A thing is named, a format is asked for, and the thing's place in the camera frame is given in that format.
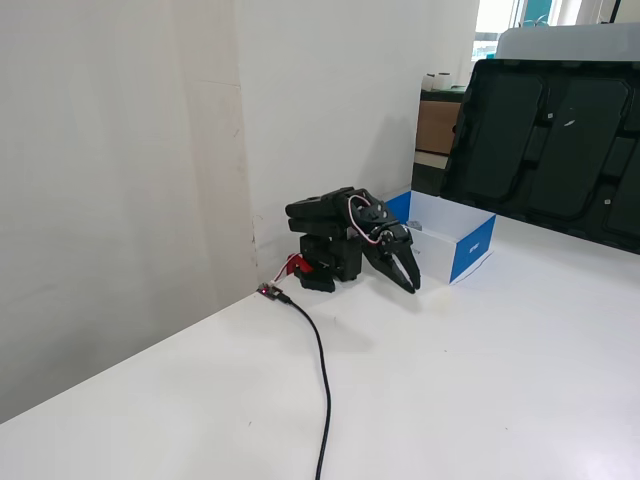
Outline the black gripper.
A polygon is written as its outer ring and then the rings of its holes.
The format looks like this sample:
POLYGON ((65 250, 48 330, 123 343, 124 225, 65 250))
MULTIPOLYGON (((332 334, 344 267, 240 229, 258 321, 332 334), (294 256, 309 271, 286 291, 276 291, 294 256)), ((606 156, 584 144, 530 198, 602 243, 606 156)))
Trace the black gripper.
POLYGON ((399 222, 389 222, 376 227, 368 237, 372 243, 367 244, 363 253, 371 267, 410 294, 419 290, 421 273, 411 250, 413 239, 408 228, 399 222), (394 258, 400 261, 407 277, 394 258))

